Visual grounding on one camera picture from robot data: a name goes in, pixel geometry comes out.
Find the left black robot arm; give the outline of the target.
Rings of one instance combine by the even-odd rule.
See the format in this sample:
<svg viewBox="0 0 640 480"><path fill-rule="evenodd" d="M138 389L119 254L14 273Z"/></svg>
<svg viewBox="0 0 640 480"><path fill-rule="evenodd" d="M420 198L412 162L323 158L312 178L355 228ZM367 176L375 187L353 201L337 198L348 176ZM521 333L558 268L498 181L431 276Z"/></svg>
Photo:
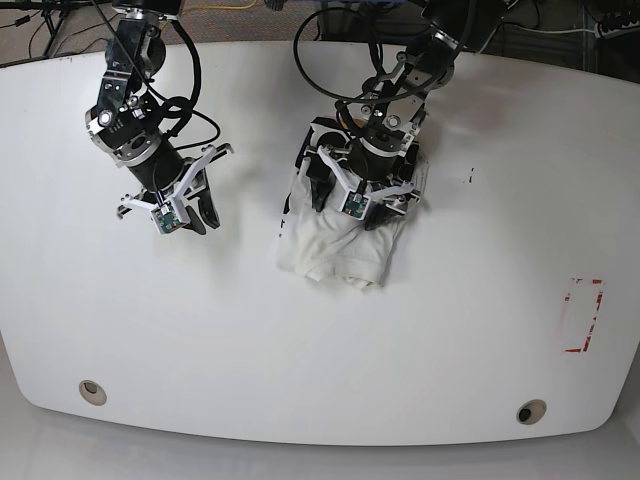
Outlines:
<svg viewBox="0 0 640 480"><path fill-rule="evenodd" d="M335 116L311 122L300 152L316 211L340 188L338 211L372 230L419 202L417 136L427 96L450 81L461 52L487 44L507 10L505 1L425 2L427 27L409 38L392 70L383 66L379 34L370 33L374 75L356 97L331 96Z"/></svg>

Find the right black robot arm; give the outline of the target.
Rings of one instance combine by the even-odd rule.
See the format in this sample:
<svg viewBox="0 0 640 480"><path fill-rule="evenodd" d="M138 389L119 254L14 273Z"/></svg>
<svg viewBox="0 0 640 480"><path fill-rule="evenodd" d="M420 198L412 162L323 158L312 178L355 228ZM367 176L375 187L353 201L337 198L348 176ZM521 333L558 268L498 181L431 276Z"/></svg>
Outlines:
<svg viewBox="0 0 640 480"><path fill-rule="evenodd" d="M116 1L113 6L125 17L111 30L113 37L105 53L107 69L97 104L86 114L86 127L94 144L140 182L137 195L122 198L117 216L123 218L141 209L161 234L186 229L203 235L220 225L206 168L231 153L232 147L201 141L202 155L191 158L182 157L180 148L170 142L200 114L195 108L202 88L199 54L177 19L177 2L153 6L147 1ZM166 99L150 86L166 57L159 29L162 18L177 29L190 52L194 83L189 97ZM347 161L338 158L337 152L343 149L353 156L354 143L340 117L317 117L298 158L311 161L308 177L313 209L322 211L330 193L340 187L344 192L340 212L373 230L406 214L409 193L396 170L378 182L349 180Z"/></svg>

